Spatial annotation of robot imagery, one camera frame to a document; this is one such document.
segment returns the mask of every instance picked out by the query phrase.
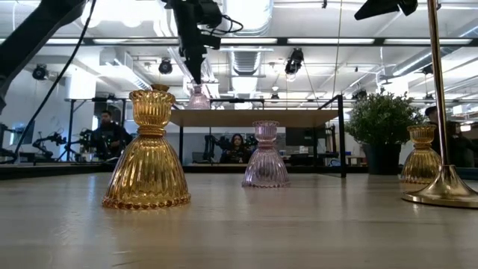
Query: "black cable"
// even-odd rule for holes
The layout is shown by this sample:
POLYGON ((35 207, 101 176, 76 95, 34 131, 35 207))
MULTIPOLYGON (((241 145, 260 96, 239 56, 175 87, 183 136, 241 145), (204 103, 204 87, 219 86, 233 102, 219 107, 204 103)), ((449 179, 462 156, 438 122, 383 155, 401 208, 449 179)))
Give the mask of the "black cable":
POLYGON ((53 93, 53 90, 55 90, 55 88, 57 87, 58 83, 59 83, 60 80, 63 78, 63 75, 64 75, 65 72, 68 70, 69 65, 73 62, 73 59, 75 58, 76 53, 77 53, 78 50, 80 49, 80 45, 83 43, 84 35, 87 33, 88 25, 90 24, 91 16, 93 15, 93 11, 94 11, 94 9, 95 9, 95 5, 96 5, 96 0, 91 0, 90 15, 88 16, 87 21, 84 23, 83 31, 81 31, 81 35, 80 35, 80 38, 78 39, 78 43, 76 44, 75 49, 73 50, 72 55, 69 57, 68 61, 66 62, 65 67, 61 70, 61 72, 60 72, 60 74, 58 75, 58 77, 57 77, 57 79, 55 80, 55 82, 53 82, 53 85, 52 85, 52 87, 50 88, 50 90, 48 91, 48 93, 46 94, 45 99, 43 99, 43 101, 41 102, 41 104, 40 104, 40 106, 38 107, 37 111, 35 111, 35 113, 34 113, 33 116, 31 117, 30 121, 28 122, 27 126, 26 126, 25 129, 23 130, 22 136, 20 136, 20 139, 18 140, 18 144, 16 145, 16 148, 15 148, 15 158, 14 158, 13 160, 3 161, 3 162, 1 162, 0 164, 12 164, 12 163, 14 163, 14 162, 18 159, 20 147, 22 146, 22 143, 23 143, 23 141, 24 141, 24 139, 25 139, 25 136, 27 135, 27 131, 28 131, 28 130, 30 129, 30 127, 33 125, 33 122, 34 122, 35 119, 37 118, 38 114, 42 111, 42 109, 43 109, 43 107, 45 106, 46 102, 48 101, 49 97, 50 97, 51 94, 53 93))
POLYGON ((206 32, 206 33, 209 33, 210 35, 213 35, 213 34, 225 35, 225 34, 237 33, 239 31, 242 31, 242 29, 244 29, 244 25, 242 23, 238 22, 237 20, 231 19, 230 16, 223 15, 223 18, 231 22, 231 25, 229 26, 229 29, 227 31, 217 29, 217 28, 213 28, 211 31, 209 31, 209 30, 202 30, 202 31, 206 32), (236 30, 232 30, 232 27, 234 26, 234 24, 239 25, 239 28, 236 29, 236 30))

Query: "fluorescent light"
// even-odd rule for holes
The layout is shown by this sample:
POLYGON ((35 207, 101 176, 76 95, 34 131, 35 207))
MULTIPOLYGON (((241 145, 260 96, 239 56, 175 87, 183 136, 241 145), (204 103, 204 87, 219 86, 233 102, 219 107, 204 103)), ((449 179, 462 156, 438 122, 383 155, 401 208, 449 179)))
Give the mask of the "fluorescent light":
POLYGON ((78 44, 78 38, 52 38, 46 41, 46 43, 56 45, 76 45, 78 44))
POLYGON ((236 47, 227 47, 220 48, 220 52, 273 52, 272 48, 236 48, 236 47))
MULTIPOLYGON (((472 39, 440 39, 441 45, 467 45, 472 39)), ((384 44, 386 45, 428 45, 430 39, 416 38, 416 39, 386 39, 384 44)))
POLYGON ((251 37, 237 37, 237 38, 223 38, 222 45, 228 44, 274 44, 277 43, 277 38, 251 38, 251 37))
POLYGON ((99 45, 114 45, 114 44, 138 44, 138 43, 150 43, 150 44, 166 44, 171 46, 177 46, 179 44, 176 38, 153 38, 153 39, 113 39, 113 38, 95 38, 93 42, 99 45))
POLYGON ((371 44, 373 38, 289 38, 288 44, 371 44))

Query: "woman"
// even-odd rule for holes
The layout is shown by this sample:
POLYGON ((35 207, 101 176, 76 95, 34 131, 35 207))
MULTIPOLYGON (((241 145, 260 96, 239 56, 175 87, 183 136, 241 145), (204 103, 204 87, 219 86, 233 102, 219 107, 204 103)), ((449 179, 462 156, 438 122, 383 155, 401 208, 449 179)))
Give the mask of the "woman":
POLYGON ((460 124, 455 122, 447 123, 448 149, 450 159, 456 167, 475 167, 474 153, 478 152, 478 146, 463 136, 460 124))
POLYGON ((231 138, 231 148, 221 155, 221 164, 247 164, 250 152, 244 146, 244 139, 240 134, 234 134, 231 138))

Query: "plant pot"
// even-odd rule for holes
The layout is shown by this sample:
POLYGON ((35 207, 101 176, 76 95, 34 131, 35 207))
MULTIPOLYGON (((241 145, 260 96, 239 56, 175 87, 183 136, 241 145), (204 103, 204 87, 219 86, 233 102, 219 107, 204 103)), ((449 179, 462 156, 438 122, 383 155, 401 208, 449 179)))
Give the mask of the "plant pot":
POLYGON ((397 175, 400 144, 364 145, 370 175, 397 175))

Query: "green plant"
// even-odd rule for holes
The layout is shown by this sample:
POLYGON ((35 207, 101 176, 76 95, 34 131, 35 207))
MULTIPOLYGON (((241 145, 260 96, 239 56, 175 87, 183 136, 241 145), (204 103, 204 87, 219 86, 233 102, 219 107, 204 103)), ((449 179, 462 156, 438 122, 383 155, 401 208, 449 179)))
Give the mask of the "green plant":
POLYGON ((370 94, 354 104, 345 131, 359 143, 384 145, 406 143, 407 127, 423 124, 420 109, 411 106, 412 98, 393 93, 370 94))

